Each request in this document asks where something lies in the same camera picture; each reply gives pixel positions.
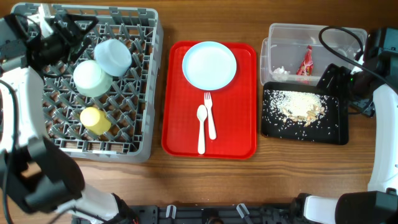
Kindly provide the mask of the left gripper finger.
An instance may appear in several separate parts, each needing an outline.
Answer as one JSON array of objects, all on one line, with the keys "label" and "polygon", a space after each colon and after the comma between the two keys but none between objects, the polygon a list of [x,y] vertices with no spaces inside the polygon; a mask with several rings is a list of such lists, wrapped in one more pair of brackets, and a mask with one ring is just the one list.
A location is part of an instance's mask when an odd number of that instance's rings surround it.
[{"label": "left gripper finger", "polygon": [[65,14],[63,21],[66,23],[66,28],[63,32],[64,47],[67,50],[86,49],[91,44],[91,40],[87,35],[95,28],[98,19],[95,16]]},{"label": "left gripper finger", "polygon": [[52,17],[49,19],[50,27],[53,34],[60,40],[72,40],[73,36],[68,28],[71,19],[69,15],[61,15],[60,17]]}]

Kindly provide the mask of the light blue bowl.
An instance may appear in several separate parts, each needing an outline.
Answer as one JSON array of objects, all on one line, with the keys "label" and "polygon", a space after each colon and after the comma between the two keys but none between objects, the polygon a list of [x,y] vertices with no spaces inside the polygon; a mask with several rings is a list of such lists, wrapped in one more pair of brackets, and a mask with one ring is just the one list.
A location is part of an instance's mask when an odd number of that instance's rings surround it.
[{"label": "light blue bowl", "polygon": [[132,55],[125,44],[109,39],[94,48],[94,58],[109,75],[122,77],[132,64]]}]

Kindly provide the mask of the green bowl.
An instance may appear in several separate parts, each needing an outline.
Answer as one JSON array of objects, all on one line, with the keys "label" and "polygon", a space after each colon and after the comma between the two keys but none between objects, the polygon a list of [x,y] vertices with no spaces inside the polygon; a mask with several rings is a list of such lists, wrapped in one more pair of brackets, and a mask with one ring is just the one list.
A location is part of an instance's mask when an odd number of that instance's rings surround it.
[{"label": "green bowl", "polygon": [[85,60],[74,69],[73,81],[80,94],[93,98],[105,94],[110,89],[113,78],[97,61]]}]

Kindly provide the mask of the red snack wrapper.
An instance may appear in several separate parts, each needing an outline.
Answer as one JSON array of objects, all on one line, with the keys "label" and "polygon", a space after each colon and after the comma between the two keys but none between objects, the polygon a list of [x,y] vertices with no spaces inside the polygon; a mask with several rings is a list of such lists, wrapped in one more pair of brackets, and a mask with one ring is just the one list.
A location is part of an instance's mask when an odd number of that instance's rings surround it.
[{"label": "red snack wrapper", "polygon": [[296,74],[301,76],[311,76],[312,71],[313,71],[312,46],[308,45],[302,63],[300,64]]}]

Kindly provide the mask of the food scraps and rice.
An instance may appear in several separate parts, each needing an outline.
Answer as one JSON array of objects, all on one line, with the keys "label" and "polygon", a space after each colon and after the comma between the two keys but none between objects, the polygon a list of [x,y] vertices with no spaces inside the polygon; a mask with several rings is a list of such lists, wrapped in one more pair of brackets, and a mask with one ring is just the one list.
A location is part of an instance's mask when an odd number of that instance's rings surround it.
[{"label": "food scraps and rice", "polygon": [[262,131],[277,138],[327,141],[337,122],[337,99],[328,95],[265,90]]}]

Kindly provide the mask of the yellow cup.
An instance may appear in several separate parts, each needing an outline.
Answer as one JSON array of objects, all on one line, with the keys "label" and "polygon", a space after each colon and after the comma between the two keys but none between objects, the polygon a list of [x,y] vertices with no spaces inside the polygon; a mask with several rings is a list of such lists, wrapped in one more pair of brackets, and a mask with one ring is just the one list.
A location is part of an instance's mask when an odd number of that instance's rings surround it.
[{"label": "yellow cup", "polygon": [[82,125],[96,135],[102,135],[111,128],[111,122],[106,118],[106,113],[95,107],[85,108],[80,113]]}]

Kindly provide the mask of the light blue plate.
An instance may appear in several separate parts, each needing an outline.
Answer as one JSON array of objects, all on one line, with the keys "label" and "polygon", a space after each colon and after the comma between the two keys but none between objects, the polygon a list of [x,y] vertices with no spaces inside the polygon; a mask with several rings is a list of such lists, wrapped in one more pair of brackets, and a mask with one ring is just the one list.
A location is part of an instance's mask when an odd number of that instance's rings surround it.
[{"label": "light blue plate", "polygon": [[190,47],[183,56],[182,72],[195,88],[213,91],[227,86],[237,72],[237,60],[227,46],[213,41]]}]

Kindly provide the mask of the white plastic fork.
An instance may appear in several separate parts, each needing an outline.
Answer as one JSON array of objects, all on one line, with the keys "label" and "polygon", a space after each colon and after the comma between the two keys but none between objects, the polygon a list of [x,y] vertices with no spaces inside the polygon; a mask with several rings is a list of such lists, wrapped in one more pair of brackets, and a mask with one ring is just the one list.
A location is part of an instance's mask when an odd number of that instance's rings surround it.
[{"label": "white plastic fork", "polygon": [[205,107],[206,107],[207,113],[208,113],[209,137],[211,140],[215,140],[216,139],[216,128],[215,128],[215,123],[214,123],[213,114],[212,114],[213,102],[211,99],[210,92],[206,92],[204,94],[204,104],[205,104]]}]

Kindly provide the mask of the white plastic spoon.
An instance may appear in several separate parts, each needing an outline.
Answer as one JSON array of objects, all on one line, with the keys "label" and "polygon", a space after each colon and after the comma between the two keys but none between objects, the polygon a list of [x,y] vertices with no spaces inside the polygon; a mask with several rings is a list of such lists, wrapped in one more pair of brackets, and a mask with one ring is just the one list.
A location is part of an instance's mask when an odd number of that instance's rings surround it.
[{"label": "white plastic spoon", "polygon": [[203,155],[205,153],[205,128],[204,122],[207,118],[207,110],[205,105],[200,105],[197,109],[197,118],[200,122],[198,134],[198,153]]}]

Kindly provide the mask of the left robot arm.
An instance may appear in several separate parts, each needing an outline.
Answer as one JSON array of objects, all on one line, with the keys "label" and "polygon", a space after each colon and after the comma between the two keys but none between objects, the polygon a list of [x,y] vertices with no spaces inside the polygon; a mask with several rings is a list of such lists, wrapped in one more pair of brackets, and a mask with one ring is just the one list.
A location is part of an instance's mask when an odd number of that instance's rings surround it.
[{"label": "left robot arm", "polygon": [[12,13],[1,19],[1,189],[2,206],[22,211],[72,213],[92,223],[121,223],[135,215],[117,195],[88,185],[78,164],[47,134],[42,95],[44,68],[75,62],[90,44],[78,21],[94,16],[64,14],[38,23]]}]

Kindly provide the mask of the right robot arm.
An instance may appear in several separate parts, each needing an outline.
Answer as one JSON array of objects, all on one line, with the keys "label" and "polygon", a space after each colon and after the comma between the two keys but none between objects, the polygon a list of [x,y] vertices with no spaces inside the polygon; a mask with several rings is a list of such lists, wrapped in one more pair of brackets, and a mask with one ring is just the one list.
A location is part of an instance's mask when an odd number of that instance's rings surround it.
[{"label": "right robot arm", "polygon": [[374,165],[365,192],[326,198],[300,194],[290,208],[290,219],[306,223],[397,223],[397,29],[383,27],[372,31],[351,60],[322,46],[333,55],[360,68],[347,80],[345,67],[331,64],[318,86],[337,78],[354,96],[368,96],[376,111]]}]

